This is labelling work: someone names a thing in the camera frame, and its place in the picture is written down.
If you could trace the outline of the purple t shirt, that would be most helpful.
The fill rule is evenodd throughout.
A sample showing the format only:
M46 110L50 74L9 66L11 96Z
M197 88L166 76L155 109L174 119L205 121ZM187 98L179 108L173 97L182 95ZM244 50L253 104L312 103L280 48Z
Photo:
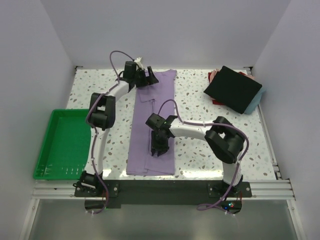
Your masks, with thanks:
M175 141L166 136L157 147L157 132L169 116L175 114L175 78L177 71L156 72L158 83L136 90L126 166L127 175L164 176L175 173Z

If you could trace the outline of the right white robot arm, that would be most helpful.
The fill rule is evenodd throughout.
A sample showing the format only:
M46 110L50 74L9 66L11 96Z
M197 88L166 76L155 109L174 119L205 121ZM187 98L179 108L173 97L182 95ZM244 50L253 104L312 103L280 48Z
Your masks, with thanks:
M225 117L218 116L212 122L180 121L176 115L163 118L153 113L145 123L151 129L151 155L160 157L166 154L169 139L187 137L207 142L215 157L222 162L222 183L212 187L219 194L233 197L243 183L240 163L248 151L249 140L238 128L234 127Z

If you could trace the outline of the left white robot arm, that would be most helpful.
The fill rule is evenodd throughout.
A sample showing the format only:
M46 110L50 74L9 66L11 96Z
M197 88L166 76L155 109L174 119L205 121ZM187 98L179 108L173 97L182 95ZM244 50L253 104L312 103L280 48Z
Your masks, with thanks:
M122 76L105 93L93 93L85 122L91 127L91 140L85 168L75 187L76 197L108 197L108 188L103 181L103 157L110 129L116 120L116 102L133 88L157 84L150 66L143 67L142 58L126 61Z

